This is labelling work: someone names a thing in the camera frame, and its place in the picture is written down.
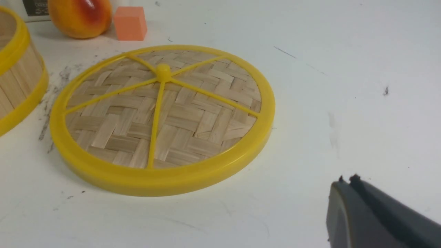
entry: yellow plastic spoke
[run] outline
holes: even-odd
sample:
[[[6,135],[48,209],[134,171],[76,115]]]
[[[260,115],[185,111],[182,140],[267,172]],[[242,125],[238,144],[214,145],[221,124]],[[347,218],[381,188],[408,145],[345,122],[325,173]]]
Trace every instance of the yellow plastic spoke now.
[[[142,60],[142,59],[140,59],[140,58],[138,58],[138,57],[136,57],[136,56],[133,56],[133,55],[127,55],[127,58],[129,58],[129,59],[131,59],[131,60],[135,60],[136,62],[138,62],[138,63],[144,65],[144,66],[147,67],[149,70],[151,70],[154,74],[156,74],[156,69],[155,69],[152,65],[150,65],[147,61]]]
[[[78,79],[78,81],[81,81],[81,83],[83,83],[83,81],[84,81],[86,78],[88,78],[90,75],[92,75],[93,73],[95,73],[95,72],[101,70],[102,68],[107,67],[108,65],[111,65],[112,63],[115,63],[115,62],[117,62],[117,61],[119,61],[119,60],[122,60],[122,59],[124,59],[124,58],[126,58],[126,55],[124,55],[124,54],[120,54],[120,55],[118,55],[118,56],[116,56],[116,57],[114,57],[114,58],[110,58],[109,60],[103,61],[102,64],[99,64],[100,66],[98,66],[98,64],[95,65],[95,66],[93,66],[93,67],[92,67],[93,70],[91,70],[91,71],[89,71],[88,73],[84,74],[82,77],[80,77],[80,78]]]
[[[179,70],[173,72],[172,76],[178,75],[179,73],[183,73],[183,72],[189,71],[191,69],[194,69],[196,67],[199,67],[201,65],[205,65],[205,64],[211,63],[213,61],[218,61],[218,60],[221,60],[221,59],[224,59],[224,58],[226,58],[226,56],[219,56],[219,57],[215,57],[215,58],[212,58],[212,59],[209,59],[209,60],[201,61],[199,63],[192,64],[191,66],[187,66],[187,67],[184,67],[182,69],[179,69]]]
[[[95,102],[101,101],[103,99],[109,98],[109,97],[117,95],[119,93],[123,93],[123,92],[129,91],[129,90],[133,90],[135,88],[141,87],[141,86],[145,86],[145,85],[154,83],[156,81],[157,81],[157,78],[154,78],[154,79],[150,79],[150,80],[147,80],[147,81],[144,81],[144,82],[140,82],[140,83],[128,86],[128,87],[121,88],[119,90],[115,90],[115,91],[106,93],[106,94],[101,95],[101,96],[99,96],[97,98],[93,98],[91,100],[88,100],[88,101],[86,101],[86,102],[84,102],[82,104],[76,105],[75,107],[72,107],[72,108],[66,110],[65,114],[69,114],[69,113],[75,112],[78,109],[86,107],[87,105],[93,104]]]
[[[152,137],[150,139],[149,159],[147,161],[147,169],[153,169],[153,161],[155,159],[156,136],[158,133],[159,115],[161,114],[162,97],[164,95],[165,82],[161,82],[159,86],[158,99],[156,100],[155,114],[153,115]]]
[[[233,106],[233,107],[235,107],[235,108],[238,108],[238,109],[240,109],[240,110],[242,110],[242,111],[244,111],[244,112],[247,112],[248,114],[252,114],[252,115],[254,115],[255,117],[259,117],[259,113],[258,113],[258,112],[255,112],[255,111],[253,111],[253,110],[251,110],[251,109],[248,109],[248,108],[246,108],[246,107],[244,107],[244,106],[242,106],[242,105],[240,105],[240,104],[237,104],[237,103],[235,103],[235,102],[233,102],[233,101],[231,101],[231,100],[228,100],[228,99],[226,99],[226,98],[223,98],[223,97],[221,97],[220,95],[214,94],[214,93],[212,93],[212,92],[209,92],[209,91],[206,91],[206,90],[204,90],[204,89],[201,89],[201,88],[195,87],[195,86],[193,86],[193,85],[191,85],[191,84],[188,84],[188,83],[181,82],[181,81],[176,80],[176,79],[172,79],[171,82],[172,82],[172,83],[175,83],[175,84],[178,84],[178,85],[180,85],[180,86],[182,86],[182,87],[188,88],[188,89],[190,89],[190,90],[194,90],[194,91],[199,92],[199,93],[201,93],[201,94],[207,95],[207,96],[209,96],[209,97],[212,97],[212,98],[214,98],[214,99],[216,99],[216,100],[219,100],[219,101],[224,102],[224,103],[226,103],[226,104],[228,104],[228,105],[231,105],[231,106]]]

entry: orange block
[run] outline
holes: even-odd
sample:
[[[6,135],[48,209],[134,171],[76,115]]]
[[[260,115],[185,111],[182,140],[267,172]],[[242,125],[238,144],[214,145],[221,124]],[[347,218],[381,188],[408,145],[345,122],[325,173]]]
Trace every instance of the orange block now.
[[[118,7],[113,16],[120,41],[143,41],[147,33],[143,7]]]

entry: white surface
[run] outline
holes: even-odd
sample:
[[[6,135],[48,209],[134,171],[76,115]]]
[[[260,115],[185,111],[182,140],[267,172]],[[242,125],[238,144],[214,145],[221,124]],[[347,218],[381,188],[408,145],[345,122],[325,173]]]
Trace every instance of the white surface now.
[[[29,24],[51,88],[0,139],[2,247],[329,247],[329,187],[354,173],[441,222],[441,2],[159,2],[144,4],[144,42],[75,41],[50,22]],[[48,154],[48,132],[38,140],[60,75],[163,44],[214,47],[260,69],[277,104],[267,146],[233,177],[185,195],[85,183]]]
[[[131,0],[110,0],[113,7],[113,12],[115,12],[119,6],[130,6],[130,1]]]

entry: fake fruit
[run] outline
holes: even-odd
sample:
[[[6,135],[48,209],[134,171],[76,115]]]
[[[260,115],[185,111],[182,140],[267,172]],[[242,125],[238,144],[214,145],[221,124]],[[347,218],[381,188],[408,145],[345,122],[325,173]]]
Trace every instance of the fake fruit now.
[[[48,0],[48,8],[54,25],[76,39],[96,37],[112,23],[109,0]]]

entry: bamboo steamer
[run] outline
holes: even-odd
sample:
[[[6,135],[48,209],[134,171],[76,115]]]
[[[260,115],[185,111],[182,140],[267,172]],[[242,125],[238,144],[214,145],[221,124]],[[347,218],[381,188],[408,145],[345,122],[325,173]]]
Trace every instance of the bamboo steamer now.
[[[198,190],[248,165],[274,118],[265,77],[223,51],[135,50],[75,78],[51,113],[53,141],[80,177],[127,195]]]
[[[48,79],[25,23],[13,11],[0,6],[0,136],[38,105]]]

